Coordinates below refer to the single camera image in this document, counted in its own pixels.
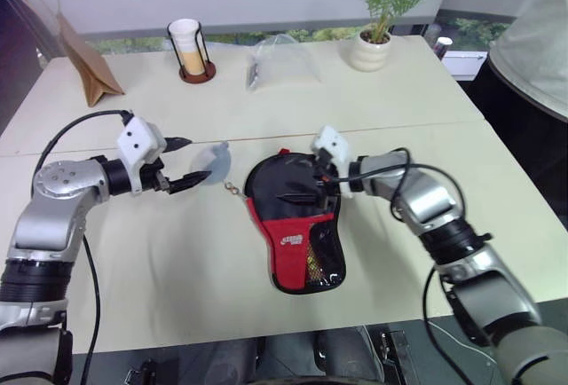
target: plastic bag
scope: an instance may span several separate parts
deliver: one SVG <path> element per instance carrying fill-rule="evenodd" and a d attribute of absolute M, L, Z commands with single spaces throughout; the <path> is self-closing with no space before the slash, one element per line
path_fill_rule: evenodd
<path fill-rule="evenodd" d="M 290 35 L 276 35 L 256 44 L 248 66 L 247 88 L 257 90 L 283 83 L 319 83 L 320 74 L 309 52 Z"/>
<path fill-rule="evenodd" d="M 210 170 L 211 175 L 203 184 L 216 184 L 222 182 L 231 168 L 231 153 L 229 143 L 226 141 L 205 147 L 193 158 L 191 171 Z"/>

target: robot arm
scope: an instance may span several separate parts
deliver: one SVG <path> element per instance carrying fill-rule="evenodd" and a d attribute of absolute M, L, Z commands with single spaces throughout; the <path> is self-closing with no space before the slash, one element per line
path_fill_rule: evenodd
<path fill-rule="evenodd" d="M 322 166 L 334 164 L 340 178 L 341 171 L 349 171 L 348 179 L 339 180 L 342 195 L 348 185 L 348 197 L 365 192 L 393 203 L 451 287 L 446 298 L 463 332 L 472 342 L 493 347 L 508 383 L 568 380 L 568 337 L 541 326 L 536 304 L 486 243 L 491 236 L 476 235 L 443 185 L 418 168 L 406 168 L 411 160 L 404 153 L 350 161 L 347 142 L 330 127 L 315 138 L 312 150 Z M 378 169 L 387 170 L 374 173 Z"/>
<path fill-rule="evenodd" d="M 160 154 L 190 143 L 164 138 L 134 116 L 118 138 L 119 159 L 57 161 L 35 174 L 34 194 L 16 225 L 0 279 L 0 381 L 68 382 L 72 335 L 65 327 L 66 292 L 87 213 L 111 195 L 148 189 L 172 194 L 199 184 L 208 171 L 176 181 L 161 173 Z"/>

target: wire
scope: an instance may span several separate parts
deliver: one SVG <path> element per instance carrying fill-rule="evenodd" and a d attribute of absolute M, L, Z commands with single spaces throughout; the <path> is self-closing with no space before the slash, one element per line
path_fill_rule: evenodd
<path fill-rule="evenodd" d="M 458 345 L 460 345 L 463 348 L 467 348 L 468 350 L 472 350 L 474 352 L 476 352 L 477 354 L 479 354 L 480 356 L 483 356 L 485 358 L 487 358 L 487 360 L 491 361 L 494 365 L 497 364 L 497 362 L 495 361 L 495 359 L 493 357 L 491 357 L 489 354 L 485 354 L 482 350 L 478 350 L 477 348 L 471 347 L 465 343 L 463 343 L 462 341 L 460 341 L 458 338 L 456 338 L 455 336 L 453 336 L 452 334 L 450 334 L 447 330 L 445 330 L 442 326 L 437 325 L 436 323 L 434 323 L 431 320 L 428 320 L 428 322 L 430 323 L 431 326 L 434 326 L 437 328 L 437 330 L 439 330 L 440 332 L 442 332 L 443 334 L 445 334 L 448 338 L 450 338 L 452 341 L 454 341 L 455 343 L 457 343 Z"/>
<path fill-rule="evenodd" d="M 460 376 L 461 380 L 466 385 L 474 385 L 474 383 L 468 378 L 468 376 L 463 372 L 463 370 L 455 364 L 452 358 L 440 347 L 434 333 L 432 333 L 432 328 L 430 326 L 430 319 L 428 318 L 428 308 L 427 308 L 427 301 L 428 301 L 428 289 L 430 288 L 430 282 L 432 281 L 432 277 L 434 276 L 434 272 L 436 269 L 432 267 L 430 269 L 430 273 L 428 274 L 428 278 L 426 279 L 426 283 L 424 284 L 424 291 L 422 293 L 422 320 L 424 322 L 424 327 L 426 328 L 426 334 L 430 339 L 433 347 L 436 349 L 438 354 L 442 356 L 442 358 L 453 368 L 453 370 Z"/>
<path fill-rule="evenodd" d="M 34 177 L 36 173 L 43 167 L 45 163 L 45 159 L 53 150 L 53 147 L 58 143 L 58 141 L 63 137 L 71 128 L 75 125 L 84 122 L 88 119 L 98 116 L 105 116 L 110 114 L 119 114 L 122 117 L 122 122 L 126 124 L 133 116 L 133 114 L 127 110 L 102 110 L 100 112 L 86 114 L 85 116 L 81 116 L 74 121 L 70 122 L 66 125 L 62 130 L 60 130 L 55 137 L 47 144 L 47 146 L 42 151 L 42 155 L 40 156 L 37 164 L 35 165 L 34 175 L 32 176 L 32 185 L 31 185 L 31 195 L 34 195 Z M 83 235 L 83 246 L 85 248 L 85 254 L 87 255 L 87 261 L 89 262 L 89 268 L 91 269 L 91 276 L 93 287 L 95 291 L 95 326 L 93 327 L 92 337 L 91 337 L 91 344 L 89 345 L 89 350 L 87 352 L 87 356 L 85 358 L 85 363 L 83 365 L 83 373 L 81 375 L 81 385 L 86 385 L 87 380 L 89 379 L 89 370 L 91 369 L 91 361 L 92 355 L 95 350 L 95 345 L 97 344 L 97 337 L 99 336 L 99 326 L 100 326 L 100 292 L 99 292 L 99 277 L 97 275 L 97 269 L 95 268 L 95 262 L 92 259 L 91 248 L 89 247 L 89 241 L 87 237 Z"/>
<path fill-rule="evenodd" d="M 406 151 L 409 154 L 408 150 L 404 147 L 403 148 L 397 148 L 396 150 L 393 150 L 393 151 Z M 322 170 L 321 172 L 323 173 L 323 175 L 326 177 L 326 179 L 329 182 L 338 184 L 338 183 L 350 183 L 350 182 L 353 182 L 353 181 L 359 181 L 361 179 L 366 179 L 366 178 L 370 178 L 370 177 L 373 177 L 373 176 L 378 175 L 378 174 L 382 174 L 383 172 L 390 172 L 392 170 L 396 170 L 396 169 L 400 169 L 400 168 L 404 168 L 405 170 L 429 169 L 429 170 L 433 170 L 434 172 L 437 172 L 438 174 L 447 178 L 452 183 L 452 185 L 454 186 L 455 191 L 458 193 L 458 196 L 460 198 L 460 204 L 461 204 L 461 218 L 465 218 L 466 212 L 467 212 L 467 206 L 466 206 L 465 196 L 463 195 L 462 188 L 460 187 L 460 185 L 458 184 L 458 182 L 455 180 L 454 177 L 452 177 L 450 174 L 445 172 L 443 169 L 437 168 L 435 166 L 427 165 L 425 163 L 408 163 L 407 162 L 407 163 L 400 163 L 398 165 L 386 166 L 384 168 L 369 170 L 368 172 L 365 172 L 363 174 L 358 174 L 358 175 L 354 175 L 354 176 L 351 176 L 351 177 L 344 177 L 344 178 L 333 177 L 333 176 L 329 175 L 324 170 Z"/>
<path fill-rule="evenodd" d="M 392 197 L 390 198 L 390 205 L 389 205 L 389 209 L 390 209 L 390 214 L 392 215 L 392 217 L 394 219 L 396 219 L 397 221 L 403 223 L 403 219 L 400 217 L 400 215 L 397 215 L 396 212 L 396 206 L 395 203 L 400 195 L 400 189 L 402 188 L 402 186 L 405 184 L 406 181 L 406 176 L 408 175 L 408 171 L 410 170 L 410 161 L 411 161 L 411 157 L 410 157 L 410 150 L 408 150 L 405 147 L 399 147 L 399 148 L 395 148 L 394 150 L 392 150 L 393 152 L 404 152 L 406 154 L 406 163 L 405 163 L 405 169 L 404 172 L 402 173 L 402 177 L 400 178 L 400 181 L 398 181 L 398 185 L 397 188 L 395 188 L 394 192 L 392 193 Z"/>
<path fill-rule="evenodd" d="M 89 261 L 89 268 L 91 269 L 92 283 L 95 288 L 95 326 L 92 330 L 91 344 L 89 345 L 89 350 L 87 351 L 87 356 L 85 357 L 85 363 L 83 365 L 83 373 L 81 375 L 81 385 L 86 385 L 89 379 L 89 371 L 91 369 L 92 355 L 95 350 L 95 345 L 97 344 L 97 337 L 99 336 L 99 326 L 100 326 L 100 292 L 99 292 L 99 277 L 97 276 L 97 269 L 95 268 L 95 263 L 92 259 L 91 248 L 89 247 L 89 242 L 85 235 L 83 235 L 83 245 L 85 247 L 85 254 L 87 254 L 87 261 Z"/>

